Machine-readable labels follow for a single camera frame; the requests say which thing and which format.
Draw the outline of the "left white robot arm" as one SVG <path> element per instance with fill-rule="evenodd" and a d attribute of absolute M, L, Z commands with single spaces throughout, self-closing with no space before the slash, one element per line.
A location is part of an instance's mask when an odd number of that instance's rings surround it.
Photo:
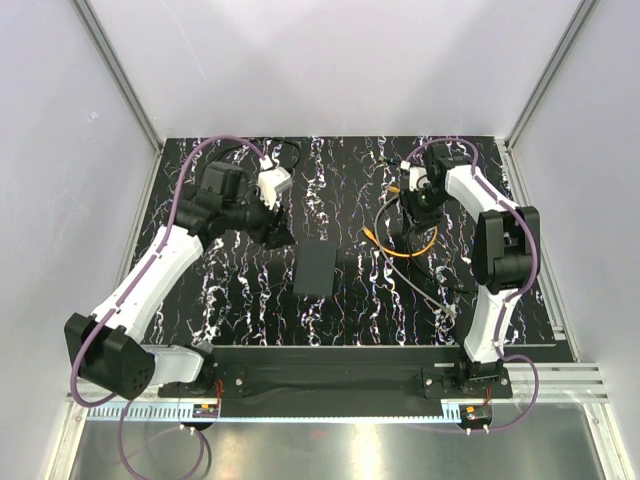
<path fill-rule="evenodd" d="M 244 232 L 257 245 L 273 250 L 294 244 L 282 194 L 292 176 L 283 167 L 258 174 L 242 185 L 243 168 L 212 162 L 196 183 L 177 186 L 177 201 L 167 225 L 116 290 L 90 315 L 74 313 L 64 325 L 72 366 L 74 400 L 85 407 L 77 381 L 86 380 L 110 397 L 134 400 L 148 387 L 181 383 L 196 396 L 215 386 L 216 372 L 205 365 L 197 347 L 144 345 L 152 317 L 174 285 L 205 251 L 228 231 Z"/>

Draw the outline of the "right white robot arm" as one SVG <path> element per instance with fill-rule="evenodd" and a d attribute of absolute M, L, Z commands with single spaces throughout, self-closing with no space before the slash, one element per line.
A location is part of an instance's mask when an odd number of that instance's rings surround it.
<path fill-rule="evenodd" d="M 476 307 L 450 377 L 460 393 L 472 397 L 500 380 L 511 315 L 539 274 L 540 215 L 491 185 L 477 166 L 477 152 L 472 158 L 455 156 L 447 142 L 431 140 L 409 154 L 401 167 L 400 204 L 417 231 L 436 227 L 449 200 L 476 222 L 471 257 Z"/>

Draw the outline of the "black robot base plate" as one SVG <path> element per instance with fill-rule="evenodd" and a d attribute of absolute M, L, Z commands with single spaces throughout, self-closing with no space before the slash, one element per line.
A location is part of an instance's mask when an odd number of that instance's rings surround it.
<path fill-rule="evenodd" d="M 225 420 L 421 423 L 444 401 L 513 396 L 505 367 L 465 378 L 456 347 L 217 347 L 198 380 L 160 387 L 166 398 L 221 401 Z"/>

